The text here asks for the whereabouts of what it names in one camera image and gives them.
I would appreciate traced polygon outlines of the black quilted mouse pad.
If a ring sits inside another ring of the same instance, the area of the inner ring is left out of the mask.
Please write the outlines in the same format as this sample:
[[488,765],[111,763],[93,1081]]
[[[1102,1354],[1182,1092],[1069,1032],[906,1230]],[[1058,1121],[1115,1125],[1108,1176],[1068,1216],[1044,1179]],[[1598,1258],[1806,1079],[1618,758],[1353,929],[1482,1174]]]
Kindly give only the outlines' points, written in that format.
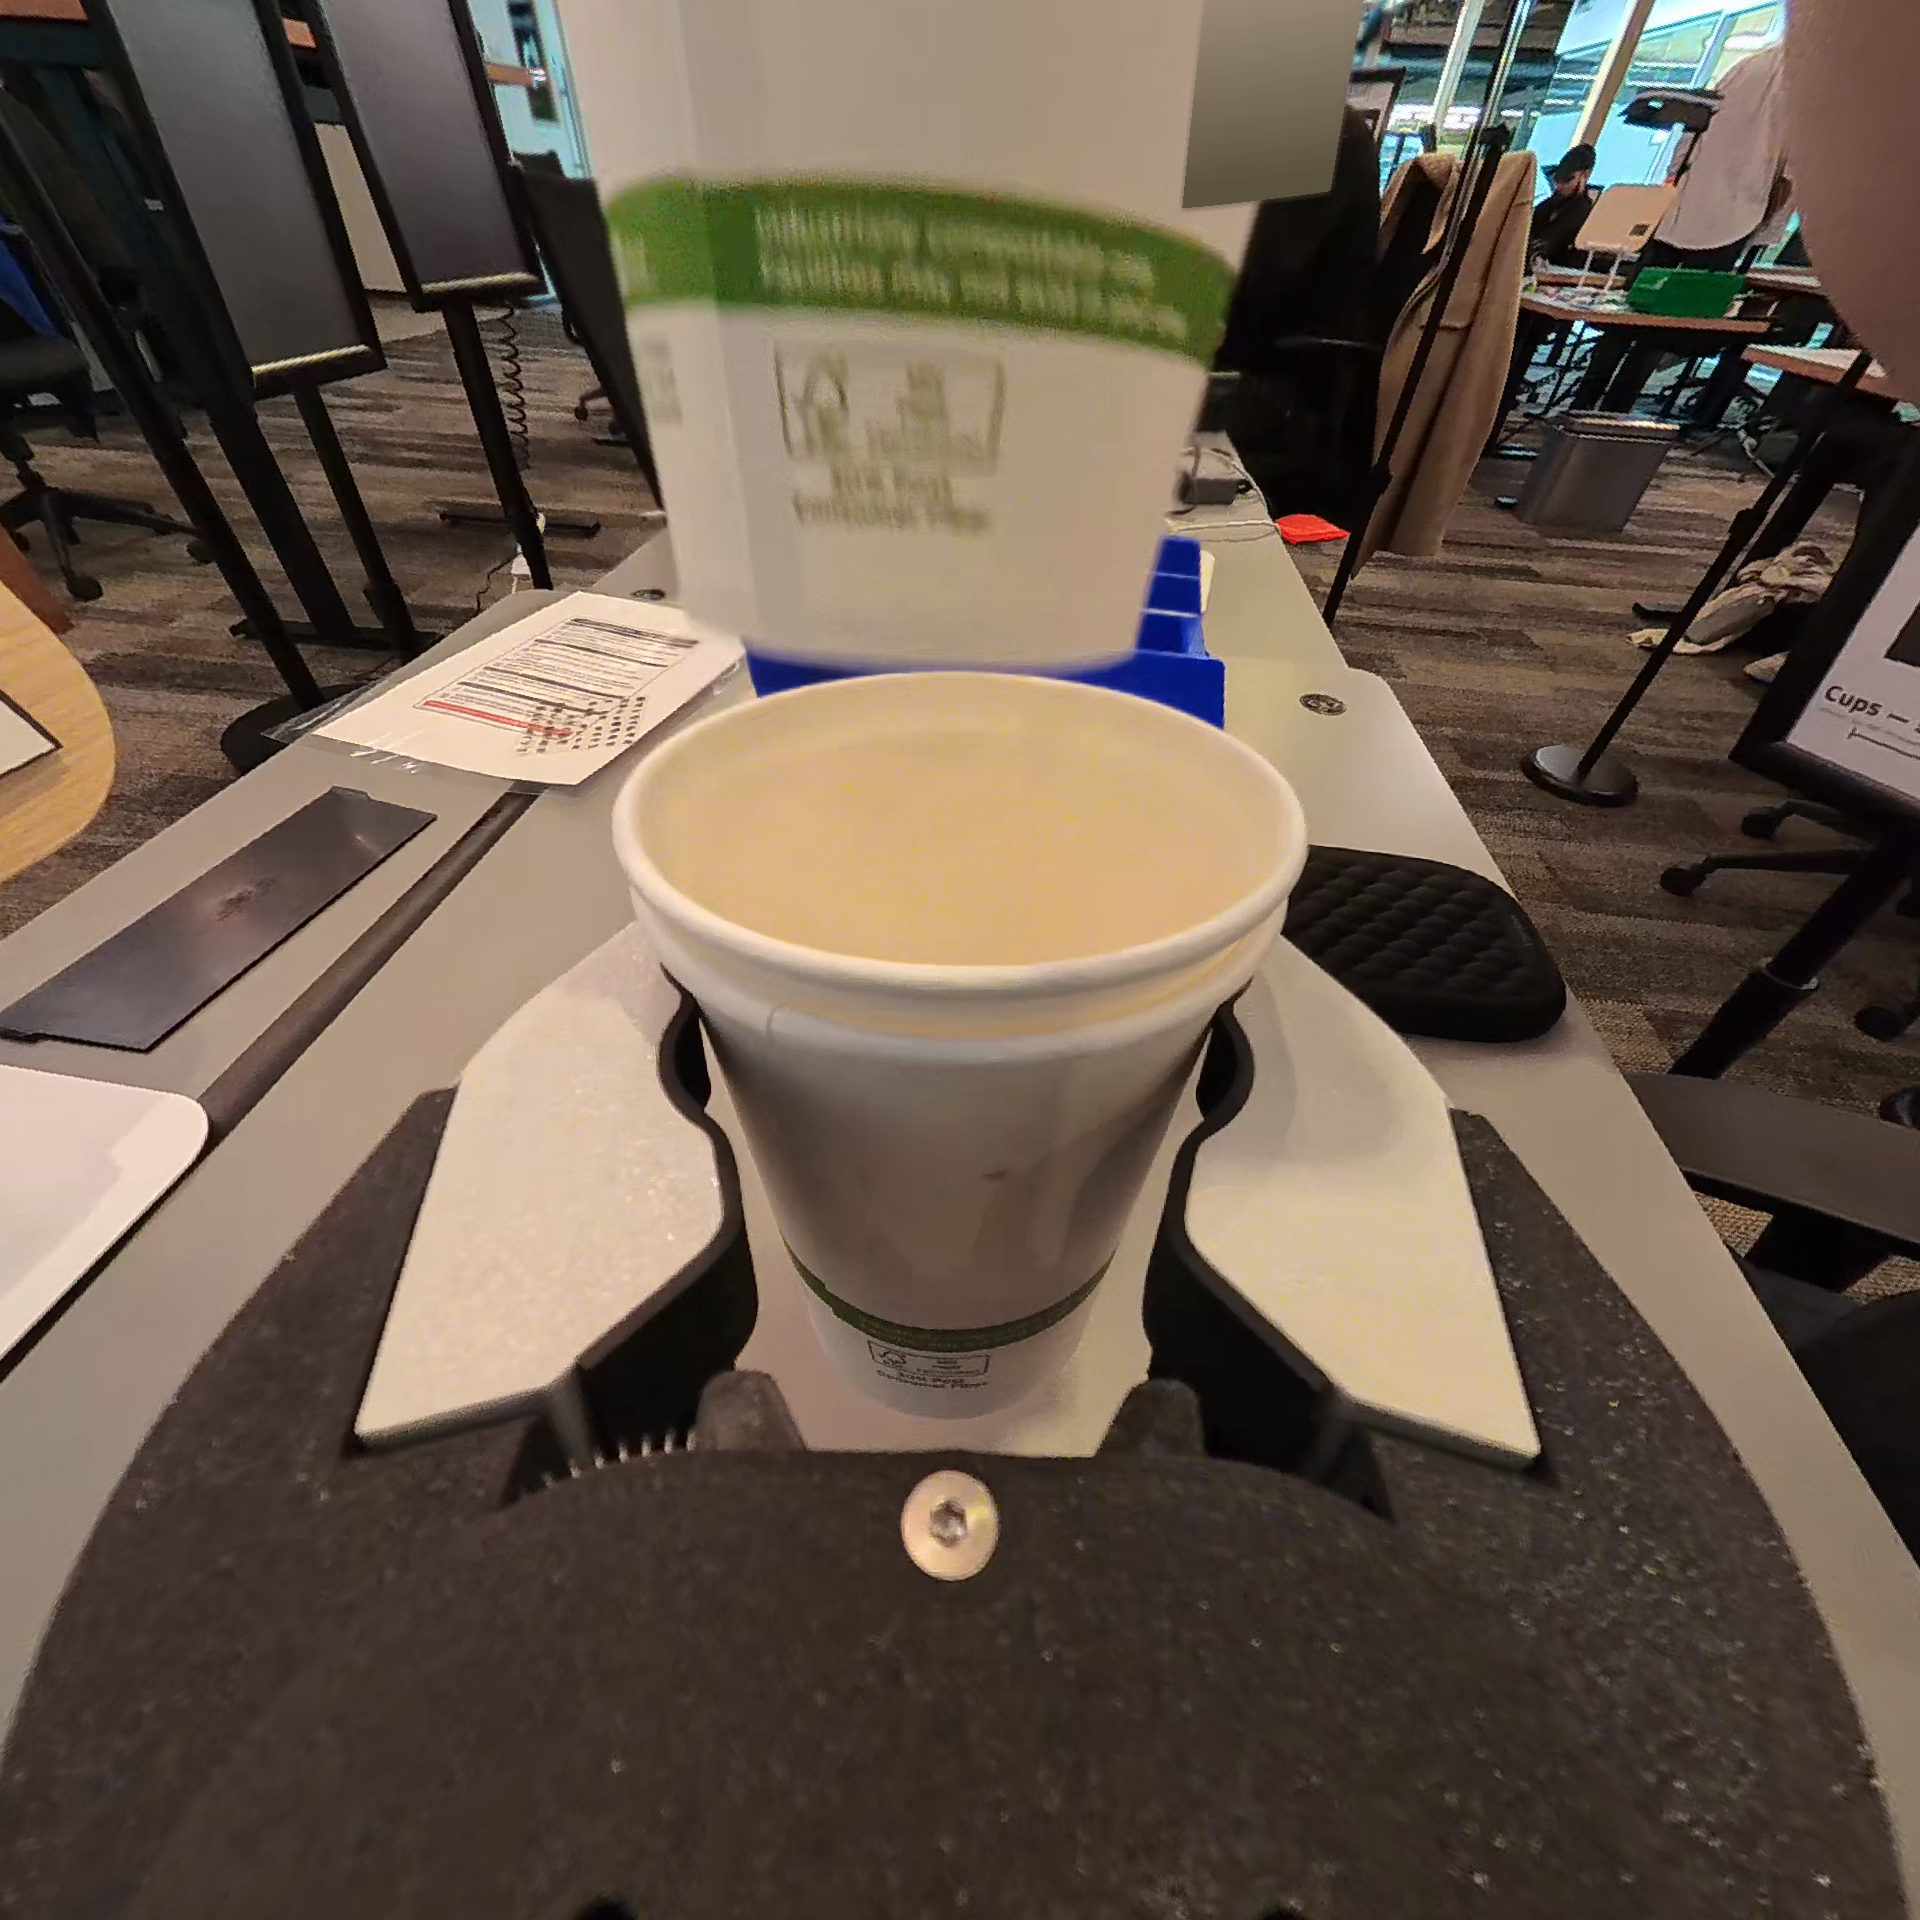
[[1448,861],[1311,847],[1284,934],[1404,1038],[1529,1043],[1569,1005],[1528,910]]

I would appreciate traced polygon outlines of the black flat plate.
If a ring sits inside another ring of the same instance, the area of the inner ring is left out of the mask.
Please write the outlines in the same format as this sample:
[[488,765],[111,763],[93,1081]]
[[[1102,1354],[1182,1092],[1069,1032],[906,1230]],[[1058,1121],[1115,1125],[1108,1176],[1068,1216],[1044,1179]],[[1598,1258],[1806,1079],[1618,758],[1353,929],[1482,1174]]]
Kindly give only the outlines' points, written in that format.
[[2,1034],[149,1052],[435,821],[328,789],[20,996]]

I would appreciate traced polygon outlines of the black tripod leg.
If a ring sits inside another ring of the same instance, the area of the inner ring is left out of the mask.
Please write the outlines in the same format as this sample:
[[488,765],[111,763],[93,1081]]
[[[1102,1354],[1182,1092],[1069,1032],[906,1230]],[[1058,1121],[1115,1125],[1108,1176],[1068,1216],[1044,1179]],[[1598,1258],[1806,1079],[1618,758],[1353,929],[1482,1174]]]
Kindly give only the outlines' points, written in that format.
[[1366,536],[1393,478],[1393,459],[1428,361],[1438,343],[1448,303],[1466,267],[1475,227],[1493,194],[1511,132],[1500,118],[1480,129],[1468,152],[1442,169],[1442,152],[1406,163],[1395,178],[1382,212],[1382,241],[1373,318],[1378,321],[1378,379],[1373,461],[1362,489],[1358,527],[1348,534],[1335,578],[1324,598],[1324,618],[1335,623],[1346,589],[1364,559]]

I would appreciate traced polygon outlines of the pale cloth on floor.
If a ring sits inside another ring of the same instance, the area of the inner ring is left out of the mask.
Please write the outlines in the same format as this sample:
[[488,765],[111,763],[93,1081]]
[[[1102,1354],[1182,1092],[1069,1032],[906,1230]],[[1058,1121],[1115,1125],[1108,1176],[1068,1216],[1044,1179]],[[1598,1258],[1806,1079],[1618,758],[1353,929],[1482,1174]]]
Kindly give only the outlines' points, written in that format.
[[1777,612],[1818,603],[1833,581],[1833,558],[1815,541],[1797,541],[1782,552],[1735,570],[1677,639],[1678,656],[1718,652],[1742,636],[1755,632]]

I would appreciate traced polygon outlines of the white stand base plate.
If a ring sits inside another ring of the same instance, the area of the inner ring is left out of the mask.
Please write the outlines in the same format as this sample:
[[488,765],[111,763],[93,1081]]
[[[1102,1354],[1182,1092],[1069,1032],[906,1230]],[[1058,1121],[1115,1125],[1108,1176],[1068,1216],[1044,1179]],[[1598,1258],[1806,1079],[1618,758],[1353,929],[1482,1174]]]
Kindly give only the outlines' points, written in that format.
[[182,1094],[2,1067],[2,1356],[11,1356],[193,1169]]

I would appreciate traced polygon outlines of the beige coat on stand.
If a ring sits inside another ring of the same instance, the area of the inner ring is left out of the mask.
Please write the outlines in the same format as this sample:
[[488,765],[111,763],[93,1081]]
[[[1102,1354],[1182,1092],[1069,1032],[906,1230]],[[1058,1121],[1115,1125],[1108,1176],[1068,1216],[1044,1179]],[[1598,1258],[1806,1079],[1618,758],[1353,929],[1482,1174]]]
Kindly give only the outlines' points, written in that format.
[[1522,149],[1500,156],[1442,327],[1417,381],[1408,376],[1422,341],[1440,267],[1428,269],[1388,332],[1377,441],[1386,438],[1404,390],[1411,392],[1411,407],[1388,459],[1386,489],[1357,550],[1360,563],[1380,550],[1435,556],[1468,492],[1500,414],[1522,316],[1528,232],[1537,178],[1535,152]]

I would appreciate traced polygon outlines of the grey waste bin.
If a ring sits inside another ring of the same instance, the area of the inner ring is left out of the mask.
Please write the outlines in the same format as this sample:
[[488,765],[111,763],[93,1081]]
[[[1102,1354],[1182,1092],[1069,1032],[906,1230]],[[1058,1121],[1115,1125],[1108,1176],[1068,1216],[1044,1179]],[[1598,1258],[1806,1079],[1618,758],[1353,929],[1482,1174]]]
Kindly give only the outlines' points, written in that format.
[[1628,412],[1564,414],[1528,465],[1513,512],[1549,532],[1624,532],[1680,432]]

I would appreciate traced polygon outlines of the instruction board on wood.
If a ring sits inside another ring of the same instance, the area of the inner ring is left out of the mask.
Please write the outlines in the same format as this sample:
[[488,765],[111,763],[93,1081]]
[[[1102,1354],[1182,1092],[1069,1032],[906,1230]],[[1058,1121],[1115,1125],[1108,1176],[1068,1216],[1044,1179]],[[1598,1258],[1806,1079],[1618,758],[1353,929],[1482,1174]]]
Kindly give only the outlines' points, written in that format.
[[42,863],[95,823],[115,778],[108,707],[82,659],[2,587],[2,690],[60,738],[62,752],[2,779],[2,879]]

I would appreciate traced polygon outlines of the black framed sign board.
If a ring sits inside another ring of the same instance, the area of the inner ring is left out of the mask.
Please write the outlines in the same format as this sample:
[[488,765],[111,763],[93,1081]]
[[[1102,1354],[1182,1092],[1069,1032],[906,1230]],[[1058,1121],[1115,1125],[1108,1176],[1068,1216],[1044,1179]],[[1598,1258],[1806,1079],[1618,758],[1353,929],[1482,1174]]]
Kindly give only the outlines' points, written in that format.
[[1744,772],[1893,829],[1918,821],[1917,523],[1908,450],[1729,752]]

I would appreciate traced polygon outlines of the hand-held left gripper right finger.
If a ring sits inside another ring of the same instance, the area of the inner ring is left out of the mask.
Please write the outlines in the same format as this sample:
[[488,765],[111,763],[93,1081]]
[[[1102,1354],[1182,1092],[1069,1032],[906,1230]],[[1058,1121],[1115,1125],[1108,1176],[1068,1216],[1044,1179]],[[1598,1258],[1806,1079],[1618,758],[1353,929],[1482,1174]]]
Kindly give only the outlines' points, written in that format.
[[1453,1109],[1422,1059],[1280,938],[1218,1012],[1166,1247],[1337,1421],[1528,1470],[1528,1399]]

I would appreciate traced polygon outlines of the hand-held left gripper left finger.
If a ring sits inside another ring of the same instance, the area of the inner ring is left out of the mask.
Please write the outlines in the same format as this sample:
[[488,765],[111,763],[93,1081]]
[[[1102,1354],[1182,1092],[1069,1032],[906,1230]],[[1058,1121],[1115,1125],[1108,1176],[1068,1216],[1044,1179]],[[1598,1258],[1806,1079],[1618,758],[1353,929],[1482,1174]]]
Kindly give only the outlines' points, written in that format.
[[698,1009],[638,927],[468,1061],[355,1418],[369,1450],[529,1421],[538,1472],[668,1450],[755,1332]]

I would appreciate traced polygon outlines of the laminated instruction sheet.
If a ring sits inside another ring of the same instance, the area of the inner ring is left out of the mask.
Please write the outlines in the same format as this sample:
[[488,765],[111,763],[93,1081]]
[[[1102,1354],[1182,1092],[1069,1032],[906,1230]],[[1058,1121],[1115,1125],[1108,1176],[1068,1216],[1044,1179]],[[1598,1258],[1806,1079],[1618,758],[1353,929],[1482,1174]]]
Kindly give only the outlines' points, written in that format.
[[315,729],[357,752],[575,787],[700,701],[746,659],[686,610],[577,590]]

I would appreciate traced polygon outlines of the white paper cup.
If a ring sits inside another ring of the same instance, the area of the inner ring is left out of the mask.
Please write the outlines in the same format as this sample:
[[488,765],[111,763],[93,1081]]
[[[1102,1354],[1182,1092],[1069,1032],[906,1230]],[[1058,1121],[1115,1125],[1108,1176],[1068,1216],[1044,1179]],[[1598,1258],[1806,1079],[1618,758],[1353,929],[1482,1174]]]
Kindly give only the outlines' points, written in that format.
[[695,994],[948,1019],[1246,978],[1308,852],[1295,785],[1218,725],[978,672],[729,707],[637,761],[611,829]]
[[998,1412],[1075,1352],[1208,1027],[1269,918],[1162,981],[1008,1007],[778,1005],[664,927],[822,1347],[911,1416]]
[[1233,267],[1202,3],[560,3],[684,605],[844,665],[1129,652]]

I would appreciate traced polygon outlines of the blue plastic bin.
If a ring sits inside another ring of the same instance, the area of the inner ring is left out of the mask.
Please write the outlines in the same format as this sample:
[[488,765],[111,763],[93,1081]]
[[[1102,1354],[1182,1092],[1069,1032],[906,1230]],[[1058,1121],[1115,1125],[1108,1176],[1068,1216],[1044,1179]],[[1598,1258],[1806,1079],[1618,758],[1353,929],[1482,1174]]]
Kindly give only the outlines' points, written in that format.
[[1146,594],[1133,650],[1113,661],[1082,667],[1017,667],[1017,665],[835,665],[818,659],[777,656],[753,645],[746,659],[753,689],[773,696],[808,685],[873,678],[877,674],[926,674],[986,670],[993,674],[1028,674],[1104,687],[1128,692],[1146,701],[1171,707],[1215,727],[1226,725],[1228,670],[1204,632],[1204,589],[1211,581],[1213,559],[1202,543],[1186,534],[1164,534],[1157,563],[1148,574]]

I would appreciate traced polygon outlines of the black round stand base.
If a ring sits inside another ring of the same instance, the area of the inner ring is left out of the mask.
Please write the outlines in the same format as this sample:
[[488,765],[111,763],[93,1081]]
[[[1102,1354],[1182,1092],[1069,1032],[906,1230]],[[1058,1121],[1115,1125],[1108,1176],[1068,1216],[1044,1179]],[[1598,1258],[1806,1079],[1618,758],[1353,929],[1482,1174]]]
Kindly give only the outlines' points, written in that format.
[[304,707],[293,696],[262,701],[235,718],[218,738],[218,750],[228,765],[238,774],[255,772],[286,747],[320,727],[328,718],[344,710],[358,696],[353,685],[324,687],[328,698],[315,707]]
[[1640,781],[1615,750],[1553,743],[1524,754],[1522,772],[1538,789],[1584,807],[1628,807]]

